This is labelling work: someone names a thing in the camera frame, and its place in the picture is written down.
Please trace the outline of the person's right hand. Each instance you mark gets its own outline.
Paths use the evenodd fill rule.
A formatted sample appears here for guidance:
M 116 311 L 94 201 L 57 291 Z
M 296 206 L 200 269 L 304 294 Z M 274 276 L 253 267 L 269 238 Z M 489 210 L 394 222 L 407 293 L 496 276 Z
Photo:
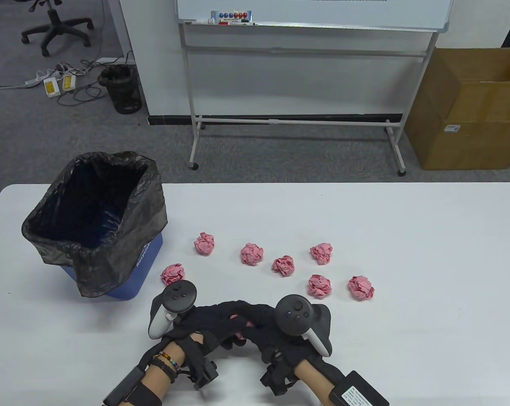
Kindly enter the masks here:
M 312 364 L 323 363 L 322 356 L 313 345 L 301 336 L 290 336 L 277 325 L 275 309 L 266 304 L 241 304 L 235 313 L 254 326 L 245 327 L 242 334 L 257 346 L 262 354 L 278 352 L 278 360 L 295 369 L 304 360 Z

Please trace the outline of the person's left hand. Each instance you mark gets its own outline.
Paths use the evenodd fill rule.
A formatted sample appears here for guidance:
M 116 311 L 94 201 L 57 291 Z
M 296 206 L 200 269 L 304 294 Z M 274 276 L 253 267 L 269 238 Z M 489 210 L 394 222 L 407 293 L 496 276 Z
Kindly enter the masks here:
M 176 340 L 183 340 L 193 333 L 203 336 L 199 348 L 206 356 L 219 346 L 230 350 L 233 346 L 245 346 L 247 340 L 240 338 L 242 330 L 247 327 L 251 304 L 243 301 L 231 301 L 212 306 L 194 306 L 181 318 L 175 327 L 165 334 Z

